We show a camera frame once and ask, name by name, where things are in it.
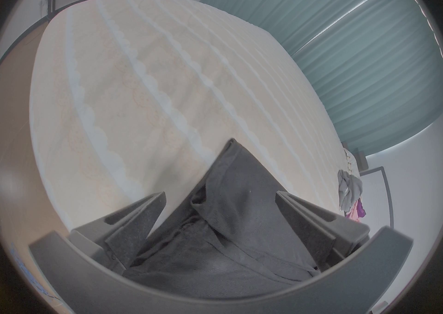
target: curtain fold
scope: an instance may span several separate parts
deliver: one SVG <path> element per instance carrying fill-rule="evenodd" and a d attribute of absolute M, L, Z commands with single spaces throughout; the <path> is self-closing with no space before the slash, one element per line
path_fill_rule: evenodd
<path fill-rule="evenodd" d="M 415 0 L 202 2 L 272 34 L 351 150 L 384 150 L 443 113 L 443 59 Z"/>

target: wooden floor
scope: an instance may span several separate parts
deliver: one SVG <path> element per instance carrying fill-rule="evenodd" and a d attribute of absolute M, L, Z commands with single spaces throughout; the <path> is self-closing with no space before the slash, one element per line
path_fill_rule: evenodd
<path fill-rule="evenodd" d="M 33 283 L 34 295 L 43 297 L 57 312 L 69 313 L 41 275 L 28 249 L 30 243 L 51 230 L 68 234 L 46 195 L 30 139 L 30 81 L 46 26 L 43 24 L 21 40 L 0 65 L 0 239 L 22 278 Z M 0 264 L 0 290 L 4 293 L 8 293 L 6 288 L 10 285 L 4 283 L 8 279 L 6 267 Z M 20 306 L 16 304 L 18 310 L 13 312 L 19 313 Z"/>

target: teal curtain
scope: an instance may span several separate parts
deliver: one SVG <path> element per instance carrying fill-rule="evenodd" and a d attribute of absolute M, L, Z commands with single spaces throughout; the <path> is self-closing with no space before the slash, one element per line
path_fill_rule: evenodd
<path fill-rule="evenodd" d="M 274 36 L 342 141 L 366 155 L 443 113 L 443 59 L 415 0 L 202 0 Z"/>

